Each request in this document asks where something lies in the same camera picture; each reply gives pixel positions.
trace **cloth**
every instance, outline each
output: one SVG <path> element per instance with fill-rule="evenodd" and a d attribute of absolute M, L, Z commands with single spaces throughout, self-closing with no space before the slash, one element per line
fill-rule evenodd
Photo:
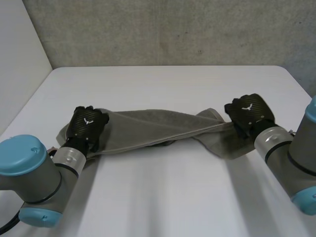
<path fill-rule="evenodd" d="M 88 158 L 168 145 L 185 138 L 200 141 L 210 152 L 225 159 L 238 158 L 254 149 L 253 142 L 239 138 L 233 123 L 224 122 L 214 109 L 195 116 L 167 110 L 101 111 L 109 114 L 110 121 L 100 136 L 98 151 L 89 153 Z M 67 126 L 56 137 L 60 145 L 66 142 Z"/>

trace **table surface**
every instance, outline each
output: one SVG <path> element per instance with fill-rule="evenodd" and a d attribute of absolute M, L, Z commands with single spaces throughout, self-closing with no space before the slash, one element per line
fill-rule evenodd
<path fill-rule="evenodd" d="M 0 137 L 32 134 L 47 148 L 76 106 L 197 114 L 258 93 L 276 122 L 297 129 L 309 95 L 276 66 L 82 67 L 54 70 Z M 0 225 L 22 201 L 0 192 Z M 311 237 L 300 213 L 256 151 L 222 160 L 193 139 L 101 157 L 83 171 L 54 229 L 19 223 L 5 236 Z"/>

